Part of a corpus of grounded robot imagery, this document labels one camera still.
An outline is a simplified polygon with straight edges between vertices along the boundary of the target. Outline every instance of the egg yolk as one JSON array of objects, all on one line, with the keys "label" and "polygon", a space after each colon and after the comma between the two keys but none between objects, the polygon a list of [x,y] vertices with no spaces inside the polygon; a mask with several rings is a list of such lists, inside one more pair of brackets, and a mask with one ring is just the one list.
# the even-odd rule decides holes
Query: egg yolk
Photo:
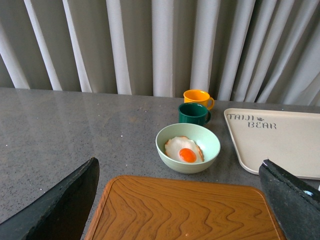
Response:
[{"label": "egg yolk", "polygon": [[197,156],[194,151],[189,148],[182,148],[179,151],[180,158],[188,163],[194,163],[197,160]]}]

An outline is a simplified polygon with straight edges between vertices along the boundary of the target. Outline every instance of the tray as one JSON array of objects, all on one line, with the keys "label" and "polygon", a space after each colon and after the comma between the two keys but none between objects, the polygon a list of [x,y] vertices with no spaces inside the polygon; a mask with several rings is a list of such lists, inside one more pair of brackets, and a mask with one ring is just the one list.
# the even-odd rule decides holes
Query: tray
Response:
[{"label": "tray", "polygon": [[122,175],[104,188],[85,239],[286,238],[254,187]]},{"label": "tray", "polygon": [[320,114],[229,108],[224,118],[248,172],[270,159],[298,178],[320,179]]}]

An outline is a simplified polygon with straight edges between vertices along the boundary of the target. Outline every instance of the gray countertop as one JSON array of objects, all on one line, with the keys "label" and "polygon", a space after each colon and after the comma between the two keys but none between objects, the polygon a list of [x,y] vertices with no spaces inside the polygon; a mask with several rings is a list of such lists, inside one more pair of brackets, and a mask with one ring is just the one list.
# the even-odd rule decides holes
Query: gray countertop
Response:
[{"label": "gray countertop", "polygon": [[[320,107],[216,101],[205,125],[221,151],[205,171],[178,173],[160,159],[155,139],[178,122],[182,98],[0,88],[0,223],[96,157],[97,194],[84,232],[107,182],[119,175],[247,185],[261,190],[258,175],[244,170],[224,119],[228,108],[320,113]],[[313,187],[320,181],[304,180]]]}]

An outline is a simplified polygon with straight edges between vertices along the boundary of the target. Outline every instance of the white curtain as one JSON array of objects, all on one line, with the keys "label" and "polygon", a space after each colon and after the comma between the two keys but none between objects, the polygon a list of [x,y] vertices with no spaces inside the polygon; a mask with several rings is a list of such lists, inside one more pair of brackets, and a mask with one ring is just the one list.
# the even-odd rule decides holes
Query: white curtain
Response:
[{"label": "white curtain", "polygon": [[0,0],[0,87],[320,106],[320,0]]}]

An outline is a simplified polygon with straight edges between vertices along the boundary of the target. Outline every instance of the wood grain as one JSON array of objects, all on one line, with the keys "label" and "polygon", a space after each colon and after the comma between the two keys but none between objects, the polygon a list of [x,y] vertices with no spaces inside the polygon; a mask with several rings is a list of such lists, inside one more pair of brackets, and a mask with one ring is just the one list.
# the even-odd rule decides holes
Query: wood grain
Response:
[{"label": "wood grain", "polygon": [[284,240],[250,186],[122,175],[105,187],[86,240]]}]

